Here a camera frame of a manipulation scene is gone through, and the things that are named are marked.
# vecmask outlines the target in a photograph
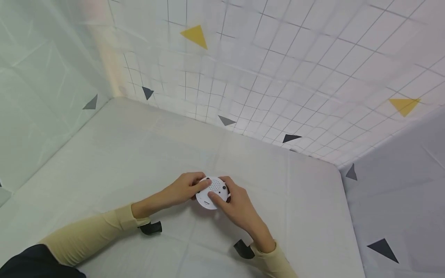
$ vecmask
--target triangle marker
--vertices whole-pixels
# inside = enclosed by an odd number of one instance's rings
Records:
[[[218,115],[218,117],[221,119],[221,122],[223,122],[224,126],[228,126],[228,125],[236,123],[236,121],[232,121],[231,119],[227,119],[227,118],[224,118],[219,115]]]
[[[353,179],[353,180],[357,180],[357,175],[356,175],[356,171],[354,169],[354,163],[352,164],[351,168],[349,169],[349,171],[346,173],[346,177]]]
[[[292,135],[292,134],[286,134],[284,135],[283,143],[289,142],[290,140],[301,138],[301,136],[298,135]]]
[[[89,103],[87,103],[82,110],[94,110],[96,109],[96,103],[97,103],[97,95],[93,97],[93,99],[90,100]]]
[[[376,251],[377,253],[384,255],[388,259],[399,263],[396,256],[392,252],[391,247],[389,247],[388,243],[386,242],[386,239],[381,239],[373,244],[368,245],[368,247]]]
[[[204,38],[204,33],[202,32],[201,25],[197,25],[190,29],[184,30],[181,32],[186,39],[191,40],[197,45],[201,46],[204,49],[207,49],[206,39]]]
[[[406,117],[416,105],[419,103],[420,98],[390,98],[389,102],[399,111],[400,115]]]
[[[148,100],[151,95],[154,93],[154,91],[150,90],[149,88],[142,87],[142,90],[144,90],[145,98]]]

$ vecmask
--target grid pattern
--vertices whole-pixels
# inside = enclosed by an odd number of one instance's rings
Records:
[[[140,3],[109,3],[127,97],[337,166],[445,104],[440,1],[158,0],[150,34]],[[179,34],[198,24],[208,51]]]

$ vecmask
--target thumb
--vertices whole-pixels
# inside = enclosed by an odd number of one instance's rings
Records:
[[[194,193],[198,193],[199,191],[203,191],[204,189],[206,189],[207,187],[209,187],[209,185],[212,184],[211,180],[203,180],[200,181],[199,183],[197,183],[196,185],[192,186]]]
[[[227,204],[223,199],[221,199],[221,197],[218,194],[216,194],[213,191],[210,191],[207,194],[207,196],[209,196],[209,198],[212,200],[212,202],[215,204],[215,206],[221,208],[224,212],[226,211],[227,206],[229,204]]]

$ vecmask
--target black sleeve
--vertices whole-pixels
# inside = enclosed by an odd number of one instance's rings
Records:
[[[37,244],[12,257],[0,268],[0,278],[67,277],[86,278],[77,269],[61,265],[48,247]]]

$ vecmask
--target person's right hand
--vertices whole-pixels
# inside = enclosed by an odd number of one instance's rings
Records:
[[[275,241],[267,225],[253,207],[247,191],[236,185],[230,177],[219,178],[226,183],[231,197],[228,199],[228,202],[225,202],[218,194],[210,191],[208,196],[212,202],[219,207],[235,225],[249,233],[260,251],[270,253],[275,250]]]

